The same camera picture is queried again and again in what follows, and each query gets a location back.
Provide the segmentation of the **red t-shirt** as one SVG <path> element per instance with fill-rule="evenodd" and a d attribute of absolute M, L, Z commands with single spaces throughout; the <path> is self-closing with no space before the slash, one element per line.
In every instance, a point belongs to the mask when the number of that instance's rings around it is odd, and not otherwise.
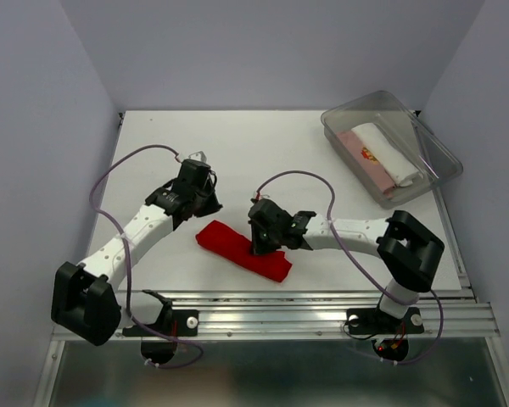
<path fill-rule="evenodd" d="M 201 248 L 273 282 L 283 282 L 293 267 L 281 251 L 252 254 L 251 241 L 218 220 L 211 221 L 195 239 Z"/>

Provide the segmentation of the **clear plastic bin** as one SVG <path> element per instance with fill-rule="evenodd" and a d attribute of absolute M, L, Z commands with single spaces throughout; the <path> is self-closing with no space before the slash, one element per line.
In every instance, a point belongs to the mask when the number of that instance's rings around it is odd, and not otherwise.
<path fill-rule="evenodd" d="M 324 136 L 335 153 L 358 179 L 372 199 L 393 209 L 443 186 L 463 172 L 459 159 L 392 93 L 377 91 L 329 109 L 321 115 Z M 423 175 L 411 186 L 382 194 L 337 135 L 357 125 L 374 123 Z"/>

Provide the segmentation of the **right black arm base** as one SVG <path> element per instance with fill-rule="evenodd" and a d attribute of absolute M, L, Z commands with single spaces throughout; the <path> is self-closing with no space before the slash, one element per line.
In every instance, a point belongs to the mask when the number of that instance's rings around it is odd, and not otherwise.
<path fill-rule="evenodd" d="M 403 305 L 382 294 L 376 305 L 348 308 L 341 331 L 355 339 L 395 333 L 424 333 L 421 312 L 416 307 L 418 299 L 415 296 Z"/>

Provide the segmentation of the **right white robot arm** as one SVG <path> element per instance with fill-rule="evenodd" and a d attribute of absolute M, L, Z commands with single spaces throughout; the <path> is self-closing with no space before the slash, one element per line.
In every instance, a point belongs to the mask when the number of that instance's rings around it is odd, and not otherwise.
<path fill-rule="evenodd" d="M 381 290 L 373 311 L 376 326 L 392 331 L 421 293 L 432 289 L 445 244 L 410 213 L 396 210 L 376 220 L 329 220 L 313 211 L 295 215 L 262 198 L 248 212 L 251 252 L 267 255 L 291 250 L 341 249 L 367 254 L 383 261 L 391 280 Z"/>

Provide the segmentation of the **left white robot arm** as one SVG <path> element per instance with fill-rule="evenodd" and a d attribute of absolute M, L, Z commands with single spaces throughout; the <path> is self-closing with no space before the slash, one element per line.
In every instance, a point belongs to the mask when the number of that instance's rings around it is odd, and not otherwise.
<path fill-rule="evenodd" d="M 131 276 L 126 267 L 193 217 L 221 210 L 216 175 L 197 152 L 181 163 L 178 175 L 154 190 L 134 217 L 97 252 L 78 264 L 63 263 L 55 273 L 51 319 L 89 343 L 106 343 L 126 318 L 115 296 Z"/>

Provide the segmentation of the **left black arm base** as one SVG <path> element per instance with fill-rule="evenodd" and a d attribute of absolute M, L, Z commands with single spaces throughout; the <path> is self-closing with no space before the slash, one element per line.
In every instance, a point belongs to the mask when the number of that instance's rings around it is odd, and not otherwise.
<path fill-rule="evenodd" d="M 171 298 L 153 290 L 134 292 L 131 311 L 148 329 L 136 324 L 123 311 L 119 329 L 125 337 L 157 337 L 153 331 L 167 337 L 196 337 L 199 329 L 197 309 L 177 308 Z"/>

